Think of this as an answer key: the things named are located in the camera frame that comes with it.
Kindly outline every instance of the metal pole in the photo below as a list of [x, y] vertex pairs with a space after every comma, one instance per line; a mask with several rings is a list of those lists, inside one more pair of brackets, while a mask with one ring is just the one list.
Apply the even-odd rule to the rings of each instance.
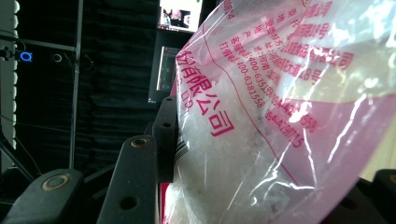
[[82, 12], [84, 7], [84, 0], [78, 1], [78, 23], [77, 23], [77, 43], [76, 43], [76, 62], [74, 74], [74, 89], [73, 89], [73, 114], [72, 127], [70, 135], [70, 158], [69, 168], [74, 168], [75, 158], [75, 143], [76, 143], [76, 120], [77, 120], [77, 106], [78, 106], [78, 77], [79, 77], [79, 59], [81, 55], [81, 31], [82, 31]]

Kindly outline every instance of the computer monitor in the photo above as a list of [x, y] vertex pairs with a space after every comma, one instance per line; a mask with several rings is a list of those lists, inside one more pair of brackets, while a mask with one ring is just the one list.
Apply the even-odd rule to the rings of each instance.
[[204, 0], [161, 0], [158, 25], [160, 30], [195, 33], [198, 30]]

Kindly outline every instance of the transparent plastic bag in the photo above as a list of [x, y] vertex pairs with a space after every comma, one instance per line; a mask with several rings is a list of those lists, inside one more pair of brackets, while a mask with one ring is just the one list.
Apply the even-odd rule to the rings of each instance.
[[396, 1], [225, 0], [177, 55], [164, 223], [317, 223], [396, 108]]

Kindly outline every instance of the black cable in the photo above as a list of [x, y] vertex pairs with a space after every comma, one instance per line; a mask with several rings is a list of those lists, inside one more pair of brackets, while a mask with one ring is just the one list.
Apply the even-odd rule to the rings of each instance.
[[23, 50], [26, 50], [26, 45], [25, 45], [24, 41], [22, 39], [20, 39], [17, 35], [11, 33], [10, 31], [6, 31], [6, 30], [0, 30], [0, 32], [13, 35], [13, 37], [17, 38], [17, 40], [19, 40], [23, 44]]
[[[70, 131], [67, 130], [62, 130], [62, 129], [56, 129], [56, 128], [51, 128], [51, 127], [46, 127], [46, 126], [42, 126], [42, 125], [36, 125], [36, 124], [28, 124], [28, 123], [22, 123], [22, 122], [18, 122], [18, 121], [14, 121], [12, 119], [9, 119], [3, 115], [0, 115], [1, 118], [9, 121], [9, 122], [13, 122], [22, 126], [27, 126], [27, 127], [33, 127], [33, 128], [38, 128], [38, 129], [45, 129], [45, 130], [50, 130], [50, 131], [56, 131], [56, 132], [60, 132], [60, 133], [71, 133]], [[105, 136], [105, 135], [97, 135], [97, 134], [86, 134], [86, 133], [75, 133], [76, 135], [80, 135], [80, 136], [85, 136], [85, 137], [101, 137], [101, 138], [114, 138], [114, 139], [124, 139], [125, 137], [114, 137], [114, 136]]]
[[[13, 131], [12, 131], [13, 127], [12, 127], [12, 126], [11, 126], [11, 127], [8, 127], [8, 129], [13, 133]], [[37, 163], [35, 162], [35, 159], [34, 159], [33, 156], [29, 153], [29, 151], [26, 149], [26, 147], [23, 145], [23, 143], [20, 141], [20, 139], [19, 139], [17, 136], [15, 136], [15, 140], [21, 145], [21, 147], [23, 148], [24, 152], [26, 152], [27, 156], [32, 160], [33, 164], [35, 165], [35, 168], [37, 169], [37, 174], [38, 174], [38, 175], [43, 175], [43, 174], [41, 173], [40, 168], [38, 168], [38, 165], [37, 165]]]

